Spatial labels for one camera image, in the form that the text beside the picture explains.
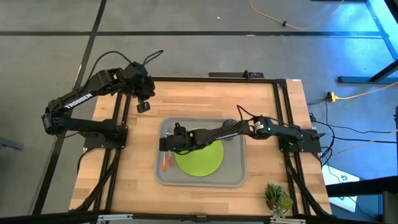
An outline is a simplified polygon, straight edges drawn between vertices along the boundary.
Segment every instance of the gray tray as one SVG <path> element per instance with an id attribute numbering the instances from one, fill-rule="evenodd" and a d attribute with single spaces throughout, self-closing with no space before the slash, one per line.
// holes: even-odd
<path id="1" fill-rule="evenodd" d="M 160 126 L 160 136 L 166 137 L 167 131 L 173 130 L 175 123 L 180 123 L 187 130 L 193 128 L 219 128 L 226 119 L 216 118 L 167 118 Z M 234 136 L 231 140 L 222 139 L 224 158 L 214 173 L 204 177 L 194 177 L 181 170 L 172 154 L 173 166 L 162 171 L 163 152 L 157 150 L 155 176 L 165 185 L 188 185 L 206 187 L 239 187 L 246 180 L 246 144 L 243 136 Z"/>

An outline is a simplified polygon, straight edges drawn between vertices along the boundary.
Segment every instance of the wooden table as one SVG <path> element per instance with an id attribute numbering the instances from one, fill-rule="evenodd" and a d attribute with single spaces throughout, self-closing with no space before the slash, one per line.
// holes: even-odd
<path id="1" fill-rule="evenodd" d="M 287 176 L 282 153 L 276 137 L 265 141 L 246 138 L 247 179 L 238 188 L 169 186 L 155 179 L 155 154 L 159 140 L 159 126 L 165 118 L 193 116 L 239 119 L 236 105 L 253 114 L 277 117 L 272 85 L 264 83 L 204 83 L 156 82 L 156 96 L 149 100 L 151 110 L 138 114 L 137 101 L 130 104 L 127 125 L 129 134 L 122 150 L 112 212 L 207 214 L 207 215 L 272 215 L 264 199 L 268 183 L 284 186 Z M 311 128 L 303 86 L 300 80 L 287 80 L 287 88 L 294 123 Z M 281 104 L 284 105 L 282 91 Z M 116 96 L 98 98 L 93 120 L 112 117 Z M 284 120 L 286 112 L 283 107 Z M 87 154 L 80 166 L 70 208 L 76 208 L 98 182 L 104 150 Z M 318 160 L 310 153 L 301 153 L 305 183 L 316 201 L 331 213 L 322 170 Z M 299 189 L 298 210 L 303 213 Z M 105 187 L 101 207 L 104 208 Z"/>

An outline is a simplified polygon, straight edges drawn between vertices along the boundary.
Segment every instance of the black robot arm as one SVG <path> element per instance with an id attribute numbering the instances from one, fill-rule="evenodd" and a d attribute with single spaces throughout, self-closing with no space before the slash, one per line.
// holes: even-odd
<path id="1" fill-rule="evenodd" d="M 73 90 L 56 100 L 51 100 L 42 116 L 47 134 L 62 134 L 65 131 L 78 131 L 86 138 L 85 147 L 120 148 L 126 142 L 127 129 L 117 126 L 112 119 L 92 121 L 71 118 L 67 111 L 95 96 L 121 93 L 138 99 L 137 110 L 143 113 L 150 109 L 146 100 L 155 95 L 155 85 L 143 64 L 131 62 L 125 69 L 102 70 L 77 90 Z"/>
<path id="2" fill-rule="evenodd" d="M 239 134 L 248 135 L 253 139 L 268 139 L 271 136 L 278 136 L 285 138 L 292 144 L 297 144 L 304 140 L 303 132 L 298 126 L 293 128 L 285 127 L 274 124 L 269 117 L 255 116 L 250 120 L 241 120 L 216 129 L 187 131 L 179 123 L 175 123 L 174 134 L 166 138 L 160 138 L 159 150 L 186 154 L 194 150 L 203 149 L 216 140 L 230 138 Z"/>

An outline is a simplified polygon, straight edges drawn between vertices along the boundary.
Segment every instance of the small potted plant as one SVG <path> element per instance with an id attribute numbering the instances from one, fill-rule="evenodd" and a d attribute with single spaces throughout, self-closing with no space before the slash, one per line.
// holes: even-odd
<path id="1" fill-rule="evenodd" d="M 274 218 L 285 218 L 284 213 L 292 208 L 293 200 L 287 195 L 285 189 L 276 184 L 268 184 L 265 198 Z"/>

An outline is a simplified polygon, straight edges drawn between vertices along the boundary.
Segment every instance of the concrete floor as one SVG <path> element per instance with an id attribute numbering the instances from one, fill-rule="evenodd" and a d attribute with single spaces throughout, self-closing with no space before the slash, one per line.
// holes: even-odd
<path id="1" fill-rule="evenodd" d="M 327 14 L 336 3 L 300 1 L 253 1 L 259 10 L 291 24 L 310 24 Z M 380 1 L 371 1 L 391 41 L 398 49 L 397 25 Z M 0 0 L 0 31 L 80 30 L 90 31 L 100 1 L 7 1 Z M 240 0 L 114 0 L 108 1 L 99 31 L 137 30 L 290 30 L 253 12 Z M 364 3 L 344 3 L 314 31 L 377 31 Z M 0 36 L 1 98 L 0 136 L 23 143 L 21 151 L 0 150 L 0 216 L 30 212 L 54 137 L 44 133 L 40 116 L 49 100 L 72 89 L 88 37 Z M 308 101 L 323 98 L 328 91 L 349 96 L 375 89 L 377 85 L 339 84 L 340 75 L 370 76 L 393 59 L 380 38 L 363 37 L 245 37 L 168 36 L 97 37 L 88 62 L 107 50 L 119 50 L 141 62 L 156 50 L 165 53 L 147 66 L 152 76 L 205 77 L 208 72 L 263 72 L 268 78 L 303 80 Z M 117 55 L 109 55 L 98 70 L 125 67 Z M 398 106 L 398 87 L 361 98 L 340 101 L 329 107 L 329 122 L 360 130 L 392 131 L 392 115 Z M 95 100 L 79 106 L 73 115 L 90 119 Z M 325 120 L 325 105 L 310 107 L 319 121 Z M 318 126 L 319 131 L 328 132 Z M 336 129 L 344 138 L 376 138 Z M 326 146 L 330 135 L 322 139 Z M 338 152 L 358 142 L 335 142 Z M 68 210 L 76 178 L 76 163 L 83 138 L 66 139 L 44 213 Z M 330 159 L 330 165 L 365 179 L 397 175 L 397 151 L 393 144 L 372 144 Z M 358 199 L 364 212 L 375 214 L 377 206 Z M 333 209 L 340 217 L 364 219 L 361 214 Z"/>

